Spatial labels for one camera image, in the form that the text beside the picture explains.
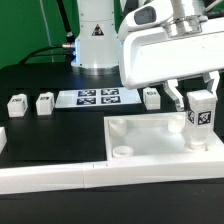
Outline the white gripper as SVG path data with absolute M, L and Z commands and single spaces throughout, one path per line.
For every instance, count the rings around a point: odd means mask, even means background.
M 164 91 L 183 111 L 176 79 L 203 74 L 207 90 L 217 96 L 218 71 L 224 70 L 224 16 L 208 18 L 202 0 L 152 0 L 126 15 L 118 36 L 125 87 L 166 81 Z

